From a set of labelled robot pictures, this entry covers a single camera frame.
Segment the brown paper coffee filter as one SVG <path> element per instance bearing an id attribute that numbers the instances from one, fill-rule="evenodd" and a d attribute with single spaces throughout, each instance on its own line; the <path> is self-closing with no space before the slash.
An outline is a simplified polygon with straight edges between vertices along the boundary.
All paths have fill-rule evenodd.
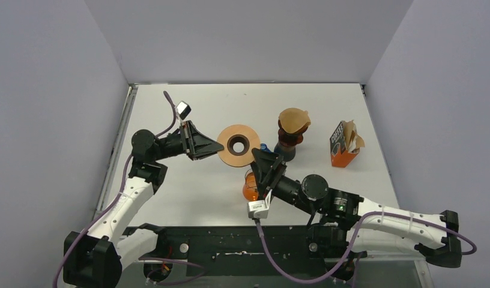
<path id="1" fill-rule="evenodd" d="M 279 114 L 279 127 L 286 133 L 295 134 L 311 124 L 308 111 L 298 108 L 287 108 Z"/>

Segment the orange translucent dripper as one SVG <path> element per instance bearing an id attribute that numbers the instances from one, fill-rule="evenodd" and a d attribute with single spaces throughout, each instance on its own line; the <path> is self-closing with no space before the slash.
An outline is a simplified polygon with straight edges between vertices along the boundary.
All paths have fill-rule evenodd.
<path id="1" fill-rule="evenodd" d="M 249 202 L 256 201 L 258 199 L 259 193 L 257 190 L 256 179 L 252 169 L 247 170 L 244 179 L 245 183 L 242 189 L 242 194 L 244 198 Z"/>

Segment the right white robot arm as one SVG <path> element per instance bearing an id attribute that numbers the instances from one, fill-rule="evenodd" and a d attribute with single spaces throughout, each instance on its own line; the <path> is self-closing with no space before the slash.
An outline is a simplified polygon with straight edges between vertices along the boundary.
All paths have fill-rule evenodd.
<path id="1" fill-rule="evenodd" d="M 435 266 L 460 267 L 464 253 L 457 236 L 457 212 L 421 214 L 389 207 L 331 188 L 317 174 L 302 181 L 291 179 L 279 154 L 254 148 L 252 157 L 259 199 L 249 204 L 250 218 L 266 218 L 272 199 L 279 199 L 311 216 L 320 214 L 318 224 L 308 225 L 309 239 L 319 247 L 331 247 L 335 239 L 353 253 L 398 251 L 422 256 Z"/>

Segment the orange coffee filter box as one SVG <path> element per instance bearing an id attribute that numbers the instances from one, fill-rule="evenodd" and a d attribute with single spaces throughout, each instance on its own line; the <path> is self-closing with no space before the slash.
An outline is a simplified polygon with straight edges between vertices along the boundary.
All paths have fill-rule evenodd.
<path id="1" fill-rule="evenodd" d="M 330 156 L 333 167 L 344 168 L 365 147 L 354 121 L 340 121 L 330 137 Z"/>

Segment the round wooden ring stand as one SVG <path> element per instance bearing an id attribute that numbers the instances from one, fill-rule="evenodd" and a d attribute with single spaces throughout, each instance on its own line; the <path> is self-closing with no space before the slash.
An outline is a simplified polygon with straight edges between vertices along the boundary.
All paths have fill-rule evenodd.
<path id="1" fill-rule="evenodd" d="M 217 155 L 228 166 L 244 167 L 253 161 L 252 149 L 260 148 L 260 138 L 249 126 L 235 124 L 226 127 L 219 134 L 217 142 L 223 150 Z"/>

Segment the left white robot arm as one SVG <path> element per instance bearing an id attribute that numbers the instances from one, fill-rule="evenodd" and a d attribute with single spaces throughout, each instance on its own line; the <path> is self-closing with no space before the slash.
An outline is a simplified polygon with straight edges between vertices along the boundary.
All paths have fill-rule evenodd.
<path id="1" fill-rule="evenodd" d="M 224 149 L 200 133 L 192 121 L 159 137 L 143 129 L 132 137 L 131 169 L 111 204 L 82 232 L 71 232 L 64 242 L 62 279 L 78 287 L 116 287 L 123 270 L 144 254 L 159 258 L 168 241 L 161 228 L 144 225 L 130 239 L 121 236 L 141 207 L 165 180 L 167 166 L 159 161 L 186 155 L 191 160 L 210 157 Z"/>

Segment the amber plastic coffee dripper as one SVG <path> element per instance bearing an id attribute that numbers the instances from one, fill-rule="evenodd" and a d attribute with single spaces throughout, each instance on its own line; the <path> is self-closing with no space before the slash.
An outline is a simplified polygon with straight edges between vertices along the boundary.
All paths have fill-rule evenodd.
<path id="1" fill-rule="evenodd" d="M 304 137 L 303 134 L 307 131 L 308 126 L 305 125 L 304 127 L 300 128 L 296 132 L 293 133 L 288 133 L 285 131 L 284 128 L 279 127 L 278 130 L 278 144 L 285 146 L 285 147 L 295 147 L 298 144 L 300 144 Z"/>

